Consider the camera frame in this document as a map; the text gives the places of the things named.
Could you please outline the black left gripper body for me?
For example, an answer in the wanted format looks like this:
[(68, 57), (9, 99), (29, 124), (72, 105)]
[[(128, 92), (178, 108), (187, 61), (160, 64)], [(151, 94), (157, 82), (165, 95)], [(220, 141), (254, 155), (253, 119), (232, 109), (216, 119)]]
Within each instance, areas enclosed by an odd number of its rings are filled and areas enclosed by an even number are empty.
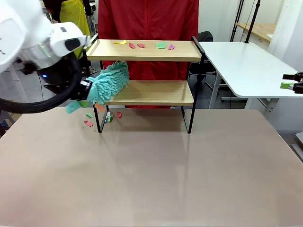
[(82, 100), (82, 68), (78, 59), (61, 59), (55, 65), (42, 69), (44, 87), (55, 93), (51, 100)]

